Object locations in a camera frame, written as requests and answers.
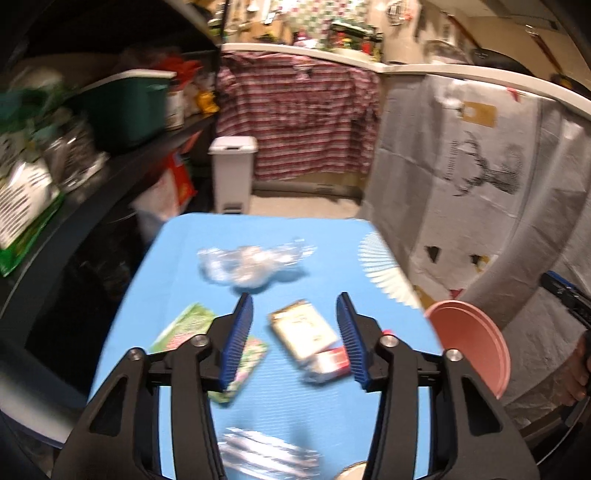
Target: metal screw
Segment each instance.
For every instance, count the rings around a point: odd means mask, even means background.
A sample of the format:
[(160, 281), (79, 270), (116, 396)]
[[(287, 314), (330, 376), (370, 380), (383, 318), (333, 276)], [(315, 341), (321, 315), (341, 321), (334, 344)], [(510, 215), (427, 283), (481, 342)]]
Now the metal screw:
[(379, 342), (384, 346), (392, 347), (397, 346), (400, 341), (394, 335), (384, 335)]
[(462, 358), (464, 358), (464, 356), (462, 355), (462, 352), (459, 350), (456, 350), (455, 348), (448, 350), (446, 352), (445, 356), (447, 358), (449, 358), (452, 362), (459, 362)]
[(129, 352), (127, 352), (127, 358), (133, 360), (140, 360), (144, 356), (144, 353), (139, 348), (132, 348)]
[(206, 346), (209, 343), (207, 335), (195, 335), (191, 338), (191, 345), (193, 346)]

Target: wooden handle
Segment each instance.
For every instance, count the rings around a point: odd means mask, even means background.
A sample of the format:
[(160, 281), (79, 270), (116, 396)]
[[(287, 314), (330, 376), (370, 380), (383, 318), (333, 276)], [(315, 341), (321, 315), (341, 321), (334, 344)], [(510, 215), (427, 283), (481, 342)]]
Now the wooden handle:
[(540, 34), (538, 32), (534, 32), (533, 30), (529, 30), (529, 29), (527, 30), (527, 33), (529, 33), (531, 38), (533, 38), (534, 41), (538, 44), (540, 50), (542, 52), (544, 52), (544, 55), (546, 55), (546, 58), (550, 61), (550, 63), (552, 64), (552, 66), (554, 67), (556, 72), (559, 73), (560, 75), (564, 75), (564, 71), (562, 70), (560, 63), (558, 63), (558, 60), (556, 59), (554, 54), (550, 51), (548, 44), (544, 41), (544, 39), (542, 37), (540, 37)]
[(468, 32), (467, 28), (464, 27), (464, 25), (462, 25), (456, 17), (454, 17), (453, 15), (450, 15), (446, 12), (443, 12), (443, 13), (447, 17), (447, 19), (451, 23), (453, 23), (460, 32), (462, 32), (462, 35), (464, 35), (476, 48), (482, 48), (480, 46), (480, 44), (476, 41), (474, 36), (470, 32)]

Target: white trash can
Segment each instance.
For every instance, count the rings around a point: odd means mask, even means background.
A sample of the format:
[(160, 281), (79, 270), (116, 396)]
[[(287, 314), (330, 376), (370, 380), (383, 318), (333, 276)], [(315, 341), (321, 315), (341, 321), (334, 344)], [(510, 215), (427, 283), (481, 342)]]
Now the white trash can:
[(209, 147), (216, 213), (248, 213), (257, 150), (255, 137), (217, 137)]

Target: pink bowl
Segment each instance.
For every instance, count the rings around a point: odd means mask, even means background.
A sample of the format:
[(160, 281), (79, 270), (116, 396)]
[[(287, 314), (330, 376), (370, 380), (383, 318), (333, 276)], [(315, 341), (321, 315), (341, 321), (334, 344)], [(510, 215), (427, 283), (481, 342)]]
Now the pink bowl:
[(425, 312), (445, 350), (456, 348), (484, 383), (501, 398), (511, 376), (511, 357), (501, 331), (484, 312), (458, 300), (444, 300)]

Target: green storage bin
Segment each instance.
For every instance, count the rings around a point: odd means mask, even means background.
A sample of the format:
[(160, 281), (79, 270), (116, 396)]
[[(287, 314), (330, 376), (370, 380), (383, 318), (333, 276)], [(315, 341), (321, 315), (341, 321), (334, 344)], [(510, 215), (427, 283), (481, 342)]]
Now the green storage bin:
[(83, 88), (67, 104), (86, 115), (96, 148), (109, 153), (130, 150), (164, 129), (168, 86), (175, 75), (127, 70)]

